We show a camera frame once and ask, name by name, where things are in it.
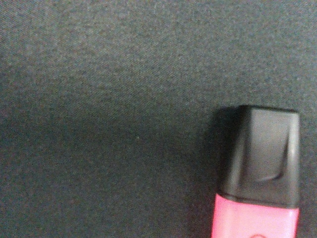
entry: dark gray fabric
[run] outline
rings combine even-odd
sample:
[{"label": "dark gray fabric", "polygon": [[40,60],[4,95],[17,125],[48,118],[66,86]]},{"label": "dark gray fabric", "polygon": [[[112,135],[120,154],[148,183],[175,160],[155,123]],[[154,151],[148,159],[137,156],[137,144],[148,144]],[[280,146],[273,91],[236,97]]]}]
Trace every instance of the dark gray fabric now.
[{"label": "dark gray fabric", "polygon": [[316,26],[313,1],[1,1],[0,236],[209,237],[219,109],[256,104],[301,113],[316,238]]}]

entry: black cap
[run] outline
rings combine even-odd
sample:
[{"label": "black cap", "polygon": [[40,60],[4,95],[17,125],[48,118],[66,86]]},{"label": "black cap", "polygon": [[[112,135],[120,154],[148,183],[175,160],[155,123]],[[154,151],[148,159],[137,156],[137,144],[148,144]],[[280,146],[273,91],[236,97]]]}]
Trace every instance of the black cap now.
[{"label": "black cap", "polygon": [[239,202],[298,207],[298,113],[255,106],[241,106],[239,111],[218,193]]}]

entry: fabric surface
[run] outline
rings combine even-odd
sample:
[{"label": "fabric surface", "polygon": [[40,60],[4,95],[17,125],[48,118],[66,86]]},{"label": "fabric surface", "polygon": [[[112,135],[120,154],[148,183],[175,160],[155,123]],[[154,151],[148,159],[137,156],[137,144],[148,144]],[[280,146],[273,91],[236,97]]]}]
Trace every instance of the fabric surface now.
[{"label": "fabric surface", "polygon": [[301,113],[316,238],[316,26],[314,1],[0,1],[0,236],[209,237],[226,108],[254,104]]}]

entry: pink highlighter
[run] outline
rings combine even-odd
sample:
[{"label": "pink highlighter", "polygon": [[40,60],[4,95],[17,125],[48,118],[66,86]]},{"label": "pink highlighter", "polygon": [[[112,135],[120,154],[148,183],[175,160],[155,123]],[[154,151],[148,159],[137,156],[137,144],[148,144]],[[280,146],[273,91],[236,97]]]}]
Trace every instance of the pink highlighter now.
[{"label": "pink highlighter", "polygon": [[299,216],[299,115],[241,106],[221,167],[211,238],[294,238]]}]

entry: highlighter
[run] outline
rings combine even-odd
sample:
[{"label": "highlighter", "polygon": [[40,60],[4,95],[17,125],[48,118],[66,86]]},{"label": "highlighter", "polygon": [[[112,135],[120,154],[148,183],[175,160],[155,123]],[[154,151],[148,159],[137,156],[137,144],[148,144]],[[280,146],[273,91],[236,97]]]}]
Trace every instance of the highlighter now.
[{"label": "highlighter", "polygon": [[296,111],[240,106],[220,167],[211,238],[294,238],[299,216]]}]

